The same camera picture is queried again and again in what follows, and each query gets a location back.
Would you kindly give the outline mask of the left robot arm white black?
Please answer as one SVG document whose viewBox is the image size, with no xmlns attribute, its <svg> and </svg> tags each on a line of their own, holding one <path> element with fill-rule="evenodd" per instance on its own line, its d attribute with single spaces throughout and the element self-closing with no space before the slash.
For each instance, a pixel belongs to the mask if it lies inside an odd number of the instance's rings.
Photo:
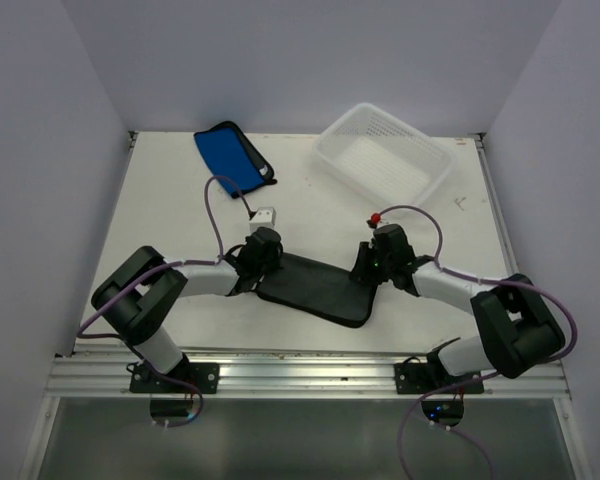
<svg viewBox="0 0 600 480">
<path fill-rule="evenodd" d="M 163 323 L 176 301 L 186 296 L 229 297 L 254 289 L 280 265 L 281 237 L 259 227 L 216 261 L 167 261 L 150 246 L 136 250 L 91 297 L 95 312 L 152 372 L 165 392 L 181 390 L 188 379 L 189 360 L 171 339 Z"/>
</svg>

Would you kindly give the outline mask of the purple and black towel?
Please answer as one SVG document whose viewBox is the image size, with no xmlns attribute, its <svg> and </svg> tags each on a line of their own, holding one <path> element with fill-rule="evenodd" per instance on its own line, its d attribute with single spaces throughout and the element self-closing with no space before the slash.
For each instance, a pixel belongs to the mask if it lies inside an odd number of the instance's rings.
<svg viewBox="0 0 600 480">
<path fill-rule="evenodd" d="M 360 328 L 371 317 L 376 290 L 352 280 L 345 269 L 284 253 L 280 268 L 265 275 L 255 293 L 262 300 Z"/>
</svg>

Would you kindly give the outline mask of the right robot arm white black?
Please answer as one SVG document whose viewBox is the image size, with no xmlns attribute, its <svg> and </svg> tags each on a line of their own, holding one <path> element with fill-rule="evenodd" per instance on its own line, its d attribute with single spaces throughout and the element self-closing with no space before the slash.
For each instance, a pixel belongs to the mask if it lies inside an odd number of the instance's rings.
<svg viewBox="0 0 600 480">
<path fill-rule="evenodd" d="M 432 256 L 415 254 L 403 228 L 368 222 L 372 239 L 362 242 L 352 280 L 369 285 L 390 282 L 414 297 L 435 300 L 473 316 L 478 334 L 457 338 L 427 354 L 425 379 L 431 389 L 448 392 L 461 376 L 494 370 L 514 379 L 550 360 L 566 346 L 565 335 L 524 275 L 479 280 L 452 273 Z"/>
</svg>

